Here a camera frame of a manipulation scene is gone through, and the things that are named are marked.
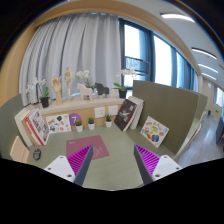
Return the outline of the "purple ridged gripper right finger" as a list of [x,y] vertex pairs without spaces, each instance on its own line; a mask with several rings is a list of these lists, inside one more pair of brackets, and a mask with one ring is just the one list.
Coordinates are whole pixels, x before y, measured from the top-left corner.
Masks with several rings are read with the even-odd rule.
[[181,167],[168,155],[159,156],[135,144],[134,156],[144,185],[181,170]]

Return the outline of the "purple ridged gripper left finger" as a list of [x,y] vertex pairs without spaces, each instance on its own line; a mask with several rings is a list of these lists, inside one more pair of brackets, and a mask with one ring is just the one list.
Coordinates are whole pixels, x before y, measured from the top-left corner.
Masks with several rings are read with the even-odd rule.
[[46,168],[48,171],[65,180],[82,186],[93,156],[93,145],[90,144],[68,157],[58,156]]

